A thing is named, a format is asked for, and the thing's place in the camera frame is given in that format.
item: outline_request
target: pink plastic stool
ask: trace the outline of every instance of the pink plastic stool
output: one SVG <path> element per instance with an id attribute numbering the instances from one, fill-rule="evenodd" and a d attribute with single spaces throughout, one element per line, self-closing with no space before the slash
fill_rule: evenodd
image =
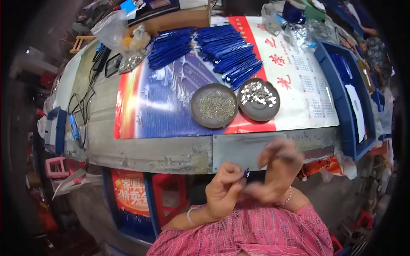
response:
<path id="1" fill-rule="evenodd" d="M 70 172 L 66 172 L 64 169 L 63 160 L 66 159 L 65 157 L 59 156 L 55 158 L 47 159 L 45 162 L 46 166 L 46 174 L 49 178 L 67 178 L 70 176 Z"/>

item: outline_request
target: hand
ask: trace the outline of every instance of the hand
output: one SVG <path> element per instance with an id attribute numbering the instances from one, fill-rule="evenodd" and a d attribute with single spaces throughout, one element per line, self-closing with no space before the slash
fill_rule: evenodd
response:
<path id="1" fill-rule="evenodd" d="M 233 211 L 239 194 L 246 185 L 243 175 L 239 166 L 224 162 L 206 186 L 207 208 L 214 221 L 225 218 Z"/>
<path id="2" fill-rule="evenodd" d="M 259 168 L 267 166 L 265 183 L 251 183 L 244 193 L 262 203 L 283 203 L 289 197 L 288 189 L 303 165 L 304 156 L 296 151 L 293 141 L 271 140 L 257 159 Z"/>

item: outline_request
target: pile of blue plastic pieces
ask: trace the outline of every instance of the pile of blue plastic pieces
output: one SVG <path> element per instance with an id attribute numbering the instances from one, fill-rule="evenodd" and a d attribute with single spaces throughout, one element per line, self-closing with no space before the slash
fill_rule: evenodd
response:
<path id="1" fill-rule="evenodd" d="M 213 63 L 214 72 L 222 74 L 222 79 L 230 83 L 233 90 L 262 67 L 262 61 L 253 53 L 254 46 L 232 25 L 198 29 L 196 40 L 201 46 L 199 55 Z"/>
<path id="2" fill-rule="evenodd" d="M 148 56 L 149 68 L 163 68 L 189 53 L 192 49 L 191 36 L 194 31 L 193 27 L 187 27 L 161 32 L 155 37 L 151 54 Z"/>

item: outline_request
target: woman's right hand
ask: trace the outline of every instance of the woman's right hand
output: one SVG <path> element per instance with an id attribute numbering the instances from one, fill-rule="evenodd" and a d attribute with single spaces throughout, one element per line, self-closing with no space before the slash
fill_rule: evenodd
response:
<path id="1" fill-rule="evenodd" d="M 289 187 L 303 165 L 304 155 L 296 151 L 291 140 L 271 140 L 257 159 L 259 168 L 267 166 L 265 183 L 254 182 L 243 190 L 262 203 L 283 203 Z"/>

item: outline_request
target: metal plate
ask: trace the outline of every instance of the metal plate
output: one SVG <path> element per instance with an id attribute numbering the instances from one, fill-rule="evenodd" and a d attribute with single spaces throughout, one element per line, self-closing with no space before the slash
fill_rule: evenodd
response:
<path id="1" fill-rule="evenodd" d="M 207 93 L 208 91 L 223 91 L 228 93 L 234 100 L 235 100 L 235 114 L 224 120 L 224 121 L 218 121 L 216 118 L 206 118 L 202 115 L 201 111 L 199 110 L 199 101 L 201 100 L 202 96 L 204 93 Z M 226 126 L 232 120 L 235 118 L 236 114 L 238 112 L 238 102 L 236 101 L 236 97 L 234 92 L 226 87 L 225 85 L 222 84 L 207 84 L 205 86 L 202 86 L 199 88 L 194 95 L 192 95 L 191 99 L 191 114 L 194 117 L 195 121 L 197 121 L 200 125 L 205 126 L 207 128 L 211 129 L 217 129 Z"/>
<path id="2" fill-rule="evenodd" d="M 269 107 L 268 104 L 262 105 L 256 101 L 247 102 L 244 105 L 241 103 L 240 99 L 242 98 L 242 90 L 244 89 L 244 87 L 249 83 L 258 81 L 261 82 L 262 85 L 266 86 L 269 92 L 272 93 L 272 97 L 276 97 L 276 104 L 274 104 L 273 107 Z M 253 119 L 258 122 L 266 122 L 271 120 L 279 112 L 280 108 L 280 97 L 278 91 L 271 83 L 264 81 L 260 78 L 251 78 L 246 80 L 246 82 L 244 82 L 243 85 L 241 85 L 241 88 L 239 88 L 237 101 L 243 113 L 247 115 L 250 119 Z"/>

